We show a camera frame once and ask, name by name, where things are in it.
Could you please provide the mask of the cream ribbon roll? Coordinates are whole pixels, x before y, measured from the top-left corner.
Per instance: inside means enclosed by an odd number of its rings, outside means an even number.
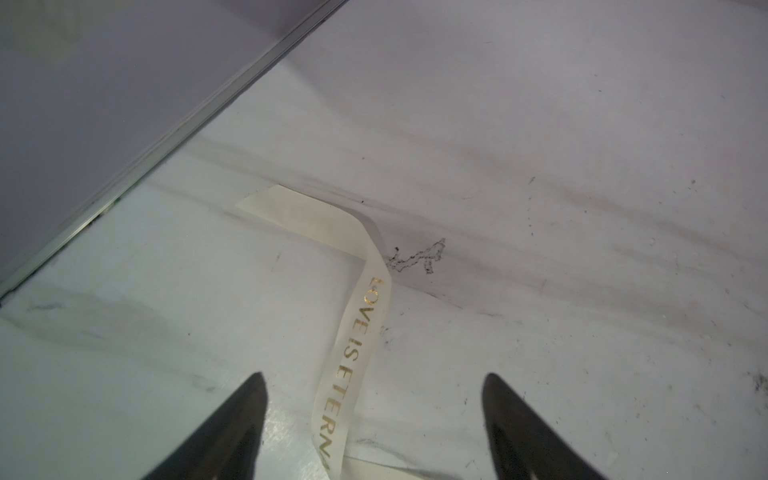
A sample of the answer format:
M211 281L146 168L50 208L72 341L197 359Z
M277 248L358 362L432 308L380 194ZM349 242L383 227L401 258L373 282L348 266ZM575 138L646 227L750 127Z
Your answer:
M311 418L312 443L330 479L414 479L402 468L346 455L355 406L392 296L390 272L365 226L338 207L281 185L256 192L237 207L365 261L322 369Z

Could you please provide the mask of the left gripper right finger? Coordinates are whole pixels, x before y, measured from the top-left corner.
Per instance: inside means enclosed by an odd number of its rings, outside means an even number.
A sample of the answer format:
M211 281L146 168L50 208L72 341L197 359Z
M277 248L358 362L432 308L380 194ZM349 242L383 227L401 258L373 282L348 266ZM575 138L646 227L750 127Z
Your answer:
M482 407L499 479L602 479L500 376L488 374Z

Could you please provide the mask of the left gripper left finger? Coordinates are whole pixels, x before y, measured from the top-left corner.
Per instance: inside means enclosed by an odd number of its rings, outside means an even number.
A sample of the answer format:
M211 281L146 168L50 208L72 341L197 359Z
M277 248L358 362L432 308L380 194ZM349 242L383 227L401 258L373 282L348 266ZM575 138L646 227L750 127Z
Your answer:
M147 479L253 479L268 406L260 372L248 377Z

